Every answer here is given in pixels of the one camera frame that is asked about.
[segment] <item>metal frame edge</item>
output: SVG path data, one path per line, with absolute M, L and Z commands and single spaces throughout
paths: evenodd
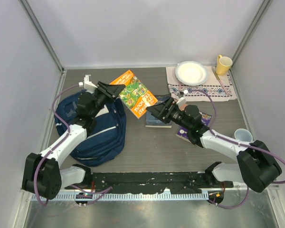
M 236 80 L 234 78 L 234 73 L 233 73 L 233 69 L 232 68 L 229 70 L 229 75 L 230 75 L 230 79 L 232 81 L 232 85 L 233 85 L 234 91 L 235 91 L 235 93 L 237 95 L 237 98 L 238 98 L 237 101 L 238 101 L 239 107 L 241 109 L 241 113 L 243 115 L 243 119 L 244 119 L 245 125 L 247 127 L 247 130 L 249 130 L 253 134 L 253 129 L 251 129 L 251 127 L 249 125 L 249 121 L 248 121 L 248 118 L 247 118 L 247 115 L 246 115 L 245 109 L 244 109 L 244 104 L 243 104 L 243 102 L 241 100 L 241 96 L 239 94 L 239 89 L 238 89 L 238 84 L 237 84 L 237 82 L 236 82 Z
M 205 66 L 215 66 L 215 64 L 203 63 Z M 65 67 L 65 70 L 92 70 L 92 69 L 122 69 L 122 68 L 166 68 L 176 67 L 175 64 L 155 64 L 155 65 L 120 65 L 120 66 L 80 66 L 80 67 Z
M 64 84 L 65 79 L 66 79 L 66 75 L 67 75 L 67 71 L 64 70 L 62 72 L 62 74 L 60 75 L 60 78 L 59 78 L 59 81 L 58 81 L 58 84 L 57 84 L 57 87 L 56 87 L 56 90 L 55 90 L 55 93 L 54 93 L 54 97 L 53 97 L 52 100 L 54 100 L 54 98 L 62 91 L 63 84 Z M 60 100 L 60 98 L 57 99 L 56 104 L 55 104 L 55 108 L 57 108 L 59 100 Z M 48 147 L 48 142 L 49 142 L 49 139 L 51 137 L 53 124 L 54 124 L 54 114 L 51 111 L 51 109 L 49 109 L 48 116 L 47 116 L 46 127 L 45 127 L 45 130 L 44 130 L 42 142 L 41 142 L 41 145 L 40 145 L 41 150 L 44 150 L 44 149 L 46 149 Z
M 27 191 L 22 191 L 21 192 L 21 199 L 20 204 L 19 204 L 19 208 L 18 208 L 18 212 L 17 215 L 15 217 L 14 220 L 14 228 L 23 228 L 24 224 L 25 224 L 25 220 L 29 211 L 29 204 L 32 198 L 32 193 L 27 192 Z
M 42 29 L 39 21 L 36 18 L 36 15 L 34 14 L 34 11 L 32 10 L 31 6 L 29 5 L 27 0 L 19 0 L 20 4 L 22 5 L 24 11 L 26 12 L 29 20 L 31 21 L 32 25 L 34 26 L 36 32 L 38 33 L 39 37 L 41 38 L 43 44 L 46 46 L 48 52 L 52 56 L 55 64 L 57 65 L 60 72 L 63 72 L 63 67 L 59 61 L 59 58 L 57 57 L 52 45 L 50 44 L 44 30 Z
M 285 209 L 279 196 L 279 190 L 267 190 L 276 221 L 281 228 L 285 228 Z
M 256 30 L 257 26 L 259 25 L 262 17 L 264 16 L 264 14 L 266 13 L 267 9 L 269 8 L 270 4 L 271 4 L 272 0 L 263 0 L 263 2 L 261 3 L 261 5 L 259 6 L 255 16 L 253 17 L 245 35 L 243 36 L 234 56 L 232 57 L 232 61 L 233 61 L 233 65 L 236 63 L 236 61 L 238 60 L 239 55 L 241 54 L 243 48 L 245 47 L 245 45 L 247 44 L 247 42 L 249 41 L 250 37 L 252 36 L 252 34 L 254 33 L 254 31 Z

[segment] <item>white wall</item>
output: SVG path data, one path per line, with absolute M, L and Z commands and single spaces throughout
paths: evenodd
M 285 0 L 272 2 L 234 75 L 255 136 L 285 159 Z M 285 184 L 281 189 L 285 203 Z
M 262 0 L 28 0 L 64 67 L 215 63 Z
M 17 0 L 0 1 L 0 228 L 17 212 L 26 156 L 38 152 L 59 71 Z

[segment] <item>embroidered placemat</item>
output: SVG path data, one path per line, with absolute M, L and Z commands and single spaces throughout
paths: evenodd
M 193 91 L 194 89 L 203 90 L 212 98 L 213 101 L 228 101 L 235 100 L 237 98 L 228 73 L 224 76 L 219 76 L 220 80 L 229 92 L 229 95 L 226 95 L 220 83 L 215 78 L 211 66 L 205 66 L 209 73 L 207 82 L 198 86 L 184 85 L 181 83 L 175 75 L 175 68 L 176 67 L 174 66 L 166 67 L 168 88 L 173 98 L 178 98 L 177 94 L 179 91 L 183 91 L 185 89 L 188 90 L 188 93 L 185 95 L 187 101 L 210 101 L 203 93 Z

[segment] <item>white plastic cup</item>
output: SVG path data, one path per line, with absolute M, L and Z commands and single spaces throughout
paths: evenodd
M 244 129 L 244 128 L 239 128 L 234 132 L 234 138 L 236 140 L 240 140 L 243 142 L 251 142 L 253 141 L 253 137 L 252 134 L 250 133 L 250 131 Z

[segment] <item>dark blue book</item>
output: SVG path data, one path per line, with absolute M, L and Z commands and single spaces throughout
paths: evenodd
M 155 95 L 157 98 L 156 105 L 164 102 L 165 100 L 168 100 L 170 98 L 170 94 L 167 95 Z M 150 112 L 147 111 L 146 115 L 146 127 L 163 127 L 163 128 L 172 128 L 172 122 L 170 123 L 163 123 L 159 119 L 155 118 L 154 116 L 151 115 Z

